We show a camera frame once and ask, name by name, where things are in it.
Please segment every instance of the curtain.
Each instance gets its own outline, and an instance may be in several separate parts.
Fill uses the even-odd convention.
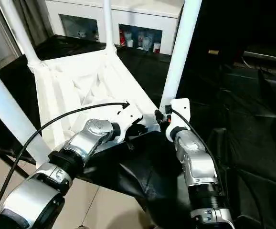
[[[36,0],[13,0],[16,10],[35,47],[49,38],[49,33],[42,19],[41,10]]]

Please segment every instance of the tile floor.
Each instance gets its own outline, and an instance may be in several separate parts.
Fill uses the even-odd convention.
[[[20,162],[20,166],[28,174],[35,170],[29,163]],[[9,169],[0,160],[0,188]],[[2,202],[22,181],[15,172]],[[65,200],[54,229],[75,229],[81,225],[90,229],[147,229],[150,225],[149,218],[133,197],[78,179],[74,180]]]

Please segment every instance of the white cabinet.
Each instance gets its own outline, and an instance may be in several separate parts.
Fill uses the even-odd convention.
[[[114,43],[172,54],[184,0],[112,0]],[[106,42],[103,0],[46,0],[53,32]],[[144,46],[138,38],[146,38]]]

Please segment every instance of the white bracket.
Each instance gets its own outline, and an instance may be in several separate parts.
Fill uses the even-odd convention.
[[[133,122],[141,119],[143,116],[134,104],[130,104],[125,109],[121,110],[113,123],[118,123],[120,126],[120,136],[114,142],[120,143],[124,140],[127,129],[129,129]]]
[[[180,113],[188,122],[190,121],[190,102],[189,99],[173,99],[171,101],[172,109]],[[175,127],[185,127],[190,130],[190,127],[174,112],[171,114],[171,123],[166,130],[166,137],[170,142],[173,142],[170,134]]]

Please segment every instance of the white plastic part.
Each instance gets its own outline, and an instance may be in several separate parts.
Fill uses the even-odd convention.
[[[28,59],[28,65],[33,66],[39,64],[41,61],[37,57],[34,48],[30,42],[28,34],[24,30],[24,26],[20,20],[20,17],[16,11],[13,0],[0,0],[4,13],[14,30],[16,39],[22,46],[22,49]]]
[[[107,41],[105,50],[46,61],[39,61],[37,58],[11,0],[1,2],[10,25],[27,54],[28,66],[35,76],[41,125],[74,109],[129,101],[143,115],[139,123],[145,125],[148,131],[159,131],[154,115],[156,106],[116,54],[110,0],[104,0]],[[58,149],[66,140],[81,131],[87,120],[96,118],[112,122],[121,110],[120,105],[114,105],[72,114],[44,129],[42,137],[51,150]],[[116,144],[116,141],[107,142],[97,152]],[[32,157],[38,163],[37,155]]]
[[[106,50],[109,52],[116,52],[117,49],[113,41],[113,23],[111,16],[111,3],[110,0],[104,0],[104,20],[106,30]]]
[[[165,106],[175,99],[202,0],[185,0],[180,26],[177,32],[169,71],[163,90],[159,110],[165,112]]]
[[[22,145],[36,131],[1,80],[0,119]],[[27,151],[35,159],[37,167],[49,160],[48,155],[51,152],[40,135],[28,145]]]
[[[124,140],[126,131],[130,128],[138,119],[142,118],[141,112],[137,109],[135,105],[129,105],[124,110],[117,115],[116,119],[113,120],[114,123],[118,123],[120,127],[120,136],[114,141],[120,143]]]
[[[173,99],[171,100],[172,109],[180,113],[188,122],[190,121],[190,102],[189,99]],[[170,142],[173,142],[170,134],[175,127],[185,127],[190,130],[190,127],[174,112],[171,114],[171,123],[166,129],[166,137]]]

